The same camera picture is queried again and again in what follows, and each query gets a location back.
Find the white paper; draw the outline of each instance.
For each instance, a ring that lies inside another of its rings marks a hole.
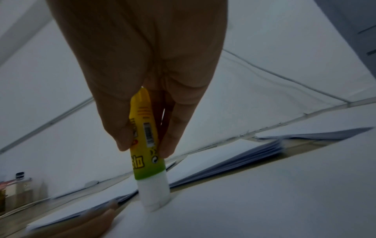
[[[173,193],[132,202],[107,238],[353,238],[376,234],[376,130]]]
[[[331,111],[312,118],[257,133],[259,138],[319,134],[376,126],[376,104]]]
[[[168,182],[171,184],[179,181],[260,145],[262,143],[240,139],[230,144],[190,154],[167,172]]]
[[[166,168],[168,169],[174,163],[175,162],[166,164]],[[30,223],[27,226],[27,230],[30,231],[40,226],[52,224],[57,220],[63,219],[64,217],[68,217],[70,215],[88,210],[92,207],[108,202],[119,196],[125,196],[128,194],[134,193],[136,192],[136,190],[137,190],[137,183],[136,183],[136,180],[134,179],[134,176],[132,175],[129,178],[117,184],[114,184],[113,186],[101,192],[92,194],[87,198],[84,198],[76,203],[73,203],[72,205],[69,205],[68,207],[65,207],[61,210],[58,210],[50,215],[47,215],[45,217],[42,217],[41,219],[38,219]]]

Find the glue stick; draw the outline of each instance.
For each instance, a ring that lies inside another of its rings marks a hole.
[[[165,160],[158,155],[158,132],[149,93],[141,88],[130,101],[133,142],[130,147],[134,178],[140,200],[147,212],[164,206],[170,200]]]

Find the hand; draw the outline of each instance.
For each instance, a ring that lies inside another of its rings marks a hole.
[[[119,150],[132,143],[130,99],[144,86],[158,127],[159,154],[170,156],[213,77],[226,32],[227,1],[48,4]]]
[[[98,210],[89,210],[77,218],[42,227],[23,238],[96,238],[100,237],[115,218],[116,202]]]

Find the white glue stick cap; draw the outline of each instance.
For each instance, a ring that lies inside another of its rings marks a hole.
[[[152,212],[166,205],[170,200],[170,186],[166,170],[149,178],[137,180],[140,200],[146,212]]]

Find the stack of paper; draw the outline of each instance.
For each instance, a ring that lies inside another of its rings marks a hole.
[[[257,138],[343,140],[376,126],[376,104],[331,111],[256,134]]]
[[[129,204],[115,237],[353,238],[376,234],[376,130],[173,194]]]
[[[166,164],[166,169],[175,162]],[[137,193],[137,183],[134,176],[121,181],[99,193],[92,194],[72,205],[47,215],[27,225],[26,230],[30,231],[39,227],[51,225],[57,222],[77,217],[88,209],[98,209],[105,206],[108,202],[116,200],[118,203],[125,202]]]
[[[167,173],[167,178],[170,187],[176,187],[259,161],[281,151],[279,141],[265,144],[237,140],[188,155]]]

